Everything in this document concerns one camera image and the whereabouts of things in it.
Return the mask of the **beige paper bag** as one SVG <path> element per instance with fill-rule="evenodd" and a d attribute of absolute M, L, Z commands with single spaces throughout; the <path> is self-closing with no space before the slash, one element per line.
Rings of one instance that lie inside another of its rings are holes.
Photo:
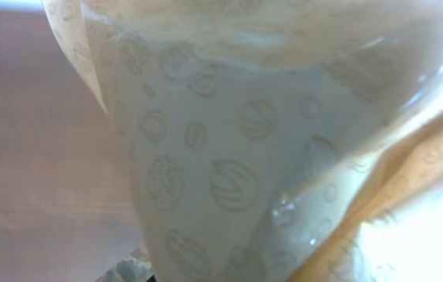
<path fill-rule="evenodd" d="M 50 0 L 146 253 L 108 281 L 443 281 L 443 0 Z"/>

